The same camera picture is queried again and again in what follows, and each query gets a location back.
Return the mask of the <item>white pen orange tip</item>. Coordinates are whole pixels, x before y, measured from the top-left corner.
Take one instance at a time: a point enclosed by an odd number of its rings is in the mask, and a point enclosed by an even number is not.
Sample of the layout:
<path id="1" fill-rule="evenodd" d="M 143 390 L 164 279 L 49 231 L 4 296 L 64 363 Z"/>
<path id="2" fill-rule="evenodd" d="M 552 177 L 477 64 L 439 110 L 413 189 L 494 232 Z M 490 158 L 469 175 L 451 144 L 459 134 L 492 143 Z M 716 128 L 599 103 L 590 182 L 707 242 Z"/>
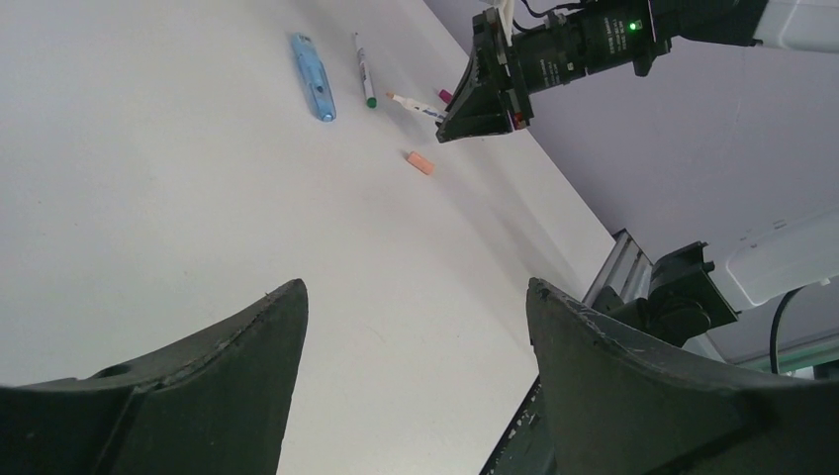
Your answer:
<path id="1" fill-rule="evenodd" d="M 386 97 L 391 99 L 392 101 L 398 103 L 403 108 L 413 111 L 419 114 L 423 114 L 425 116 L 431 117 L 434 120 L 441 122 L 446 118 L 446 113 L 436 109 L 433 106 L 425 104 L 421 101 L 408 98 L 399 94 L 395 94 L 393 92 L 387 92 Z"/>

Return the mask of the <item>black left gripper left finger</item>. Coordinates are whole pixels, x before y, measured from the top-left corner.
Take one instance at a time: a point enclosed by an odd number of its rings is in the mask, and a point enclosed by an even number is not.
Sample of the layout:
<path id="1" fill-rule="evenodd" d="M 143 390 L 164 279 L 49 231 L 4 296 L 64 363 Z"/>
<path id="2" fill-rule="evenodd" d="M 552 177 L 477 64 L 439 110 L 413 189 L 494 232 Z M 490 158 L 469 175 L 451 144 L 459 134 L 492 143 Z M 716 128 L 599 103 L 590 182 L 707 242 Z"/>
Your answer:
<path id="1" fill-rule="evenodd" d="M 273 474 L 307 332 L 291 280 L 86 379 L 1 391 L 5 474 Z"/>

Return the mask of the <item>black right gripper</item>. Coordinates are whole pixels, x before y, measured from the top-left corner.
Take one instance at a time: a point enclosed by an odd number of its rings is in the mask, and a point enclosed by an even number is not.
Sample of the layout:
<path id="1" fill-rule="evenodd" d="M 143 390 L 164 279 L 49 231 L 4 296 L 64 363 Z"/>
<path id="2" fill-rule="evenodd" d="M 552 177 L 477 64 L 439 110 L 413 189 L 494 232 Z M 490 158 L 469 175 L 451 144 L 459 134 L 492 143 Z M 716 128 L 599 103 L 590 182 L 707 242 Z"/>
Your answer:
<path id="1" fill-rule="evenodd" d="M 628 63 L 644 76 L 672 47 L 649 1 L 580 1 L 541 18 L 520 27 L 497 6 L 473 17 L 471 54 L 437 124 L 439 143 L 524 129 L 531 95 Z"/>

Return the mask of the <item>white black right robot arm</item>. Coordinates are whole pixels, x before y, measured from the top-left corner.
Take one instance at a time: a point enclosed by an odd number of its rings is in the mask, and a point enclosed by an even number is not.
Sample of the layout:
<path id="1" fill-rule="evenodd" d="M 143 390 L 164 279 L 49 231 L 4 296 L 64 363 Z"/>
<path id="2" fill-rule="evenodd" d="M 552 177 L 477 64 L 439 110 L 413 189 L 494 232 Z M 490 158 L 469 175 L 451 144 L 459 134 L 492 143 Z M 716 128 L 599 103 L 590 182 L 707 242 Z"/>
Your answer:
<path id="1" fill-rule="evenodd" d="M 626 230 L 652 258 L 695 243 L 722 299 L 705 355 L 786 373 L 838 355 L 838 5 L 495 4 L 436 137 L 541 194 L 501 222 L 530 276 L 575 295 Z"/>

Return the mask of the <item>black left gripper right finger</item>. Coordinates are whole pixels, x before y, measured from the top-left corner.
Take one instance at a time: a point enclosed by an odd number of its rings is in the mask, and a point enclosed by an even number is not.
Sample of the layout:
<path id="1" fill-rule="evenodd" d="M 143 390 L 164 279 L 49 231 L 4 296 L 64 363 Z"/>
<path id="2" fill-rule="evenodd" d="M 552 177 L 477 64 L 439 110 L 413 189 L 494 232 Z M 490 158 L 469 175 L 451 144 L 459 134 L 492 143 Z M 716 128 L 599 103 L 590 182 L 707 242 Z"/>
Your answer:
<path id="1" fill-rule="evenodd" d="M 692 354 L 531 279 L 526 317 L 563 474 L 834 474 L 838 385 Z"/>

